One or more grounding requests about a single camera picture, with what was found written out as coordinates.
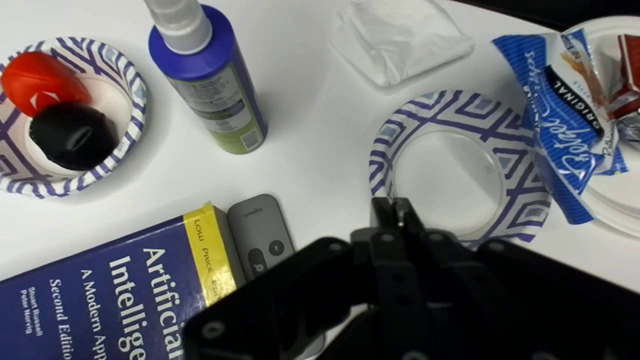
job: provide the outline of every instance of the white table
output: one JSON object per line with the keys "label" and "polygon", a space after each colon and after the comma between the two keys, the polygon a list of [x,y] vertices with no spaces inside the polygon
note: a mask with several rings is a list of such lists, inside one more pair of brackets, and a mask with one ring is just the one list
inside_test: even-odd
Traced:
{"label": "white table", "polygon": [[[375,88],[328,42],[347,0],[205,0],[227,14],[270,130],[254,153],[223,152],[152,63],[142,0],[4,0],[0,56],[54,36],[96,38],[123,51],[151,91],[148,127],[118,170],[66,199],[0,193],[0,279],[200,207],[228,209],[260,193],[280,200],[298,248],[366,227],[367,157],[380,124],[433,90],[474,90],[522,108],[515,77],[490,40],[537,25],[446,2],[473,36],[470,58],[388,90]],[[640,291],[640,241],[594,224],[570,226],[554,206],[532,244],[542,254]]]}

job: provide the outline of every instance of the remote control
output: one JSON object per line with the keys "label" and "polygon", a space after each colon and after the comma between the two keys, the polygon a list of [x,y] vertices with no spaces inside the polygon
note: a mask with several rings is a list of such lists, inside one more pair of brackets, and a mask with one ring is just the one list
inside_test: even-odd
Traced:
{"label": "remote control", "polygon": [[[247,281],[293,255],[294,247],[278,201],[263,194],[233,205],[227,218]],[[316,339],[298,359],[317,355],[324,335]]]}

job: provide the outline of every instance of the blue snack bag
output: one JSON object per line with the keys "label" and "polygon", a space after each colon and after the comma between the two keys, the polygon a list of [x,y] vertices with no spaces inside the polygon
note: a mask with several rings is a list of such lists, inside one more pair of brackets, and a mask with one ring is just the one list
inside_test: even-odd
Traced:
{"label": "blue snack bag", "polygon": [[626,172],[627,166],[583,30],[506,35],[493,44],[527,98],[522,121],[534,133],[531,145],[541,180],[570,224],[593,220],[580,197],[589,179]]}

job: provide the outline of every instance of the blue spray bottle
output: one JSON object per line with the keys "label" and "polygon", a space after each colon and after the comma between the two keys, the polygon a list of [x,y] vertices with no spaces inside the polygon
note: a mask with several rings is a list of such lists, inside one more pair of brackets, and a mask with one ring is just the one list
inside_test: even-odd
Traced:
{"label": "blue spray bottle", "polygon": [[156,24],[149,36],[153,61],[218,145],[233,154],[259,147],[267,124],[229,20],[197,0],[145,2]]}

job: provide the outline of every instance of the book cover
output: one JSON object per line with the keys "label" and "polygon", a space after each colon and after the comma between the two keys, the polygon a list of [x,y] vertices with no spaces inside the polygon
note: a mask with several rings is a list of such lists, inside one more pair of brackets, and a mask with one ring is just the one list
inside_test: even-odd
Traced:
{"label": "book cover", "polygon": [[184,358],[182,328],[244,275],[211,204],[0,282],[3,358]]}

